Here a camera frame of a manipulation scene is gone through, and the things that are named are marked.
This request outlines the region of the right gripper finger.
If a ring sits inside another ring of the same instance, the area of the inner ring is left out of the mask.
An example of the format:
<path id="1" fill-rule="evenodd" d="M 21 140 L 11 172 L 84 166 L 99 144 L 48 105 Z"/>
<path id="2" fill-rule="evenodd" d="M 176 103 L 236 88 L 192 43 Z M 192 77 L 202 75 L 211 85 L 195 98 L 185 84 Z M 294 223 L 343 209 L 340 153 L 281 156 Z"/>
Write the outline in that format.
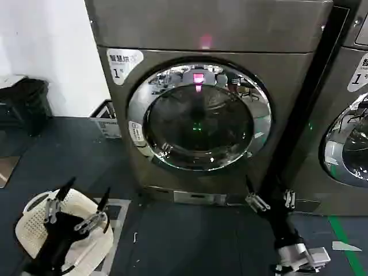
<path id="1" fill-rule="evenodd" d="M 248 195 L 246 196 L 246 202 L 256 213 L 258 212 L 266 212 L 271 209 L 270 205 L 268 205 L 261 197 L 256 194 L 252 182 L 250 178 L 246 175 L 246 186 L 248 189 Z"/>
<path id="2" fill-rule="evenodd" d="M 287 212 L 293 212 L 296 205 L 296 193 L 293 190 L 286 190 L 283 194 L 284 206 Z"/>

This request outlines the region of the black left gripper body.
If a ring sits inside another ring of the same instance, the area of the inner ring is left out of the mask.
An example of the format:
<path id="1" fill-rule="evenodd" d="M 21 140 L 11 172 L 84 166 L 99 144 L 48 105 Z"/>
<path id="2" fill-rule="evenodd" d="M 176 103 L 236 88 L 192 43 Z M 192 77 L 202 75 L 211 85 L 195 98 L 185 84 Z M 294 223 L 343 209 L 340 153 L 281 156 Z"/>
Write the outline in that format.
<path id="1" fill-rule="evenodd" d="M 41 269 L 61 269 L 65 264 L 67 253 L 73 243 L 88 237 L 74 228 L 83 222 L 83 218 L 68 213 L 57 212 L 56 222 L 44 224 L 47 238 L 34 261 Z"/>

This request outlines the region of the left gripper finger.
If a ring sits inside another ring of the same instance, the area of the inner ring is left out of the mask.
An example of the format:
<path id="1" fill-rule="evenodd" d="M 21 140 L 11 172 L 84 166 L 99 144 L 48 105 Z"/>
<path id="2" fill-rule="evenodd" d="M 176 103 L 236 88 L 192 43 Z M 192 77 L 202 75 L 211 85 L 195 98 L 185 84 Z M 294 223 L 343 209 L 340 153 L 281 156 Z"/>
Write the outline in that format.
<path id="1" fill-rule="evenodd" d="M 66 195 L 73 186 L 76 177 L 72 177 L 65 185 L 63 185 L 53 198 L 47 198 L 45 203 L 44 224 L 57 222 L 56 214 L 60 212 L 60 203 L 64 201 Z"/>
<path id="2" fill-rule="evenodd" d="M 109 225 L 110 218 L 106 213 L 106 206 L 108 204 L 110 194 L 110 187 L 107 188 L 105 194 L 101 198 L 97 205 L 97 211 L 89 216 L 87 219 L 83 220 L 81 223 L 74 226 L 74 231 L 78 233 L 90 233 L 97 227 L 103 227 L 103 233 L 106 233 Z"/>

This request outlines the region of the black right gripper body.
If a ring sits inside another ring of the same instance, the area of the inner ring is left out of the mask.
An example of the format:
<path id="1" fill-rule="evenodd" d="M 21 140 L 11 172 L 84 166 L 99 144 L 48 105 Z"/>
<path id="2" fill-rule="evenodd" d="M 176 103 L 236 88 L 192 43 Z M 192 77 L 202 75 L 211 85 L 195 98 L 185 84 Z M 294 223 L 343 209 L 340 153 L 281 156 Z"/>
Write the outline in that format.
<path id="1" fill-rule="evenodd" d="M 301 243 L 298 230 L 289 220 L 289 209 L 280 200 L 271 200 L 270 209 L 262 212 L 262 217 L 271 225 L 275 237 L 274 248 L 280 249 L 286 246 Z"/>

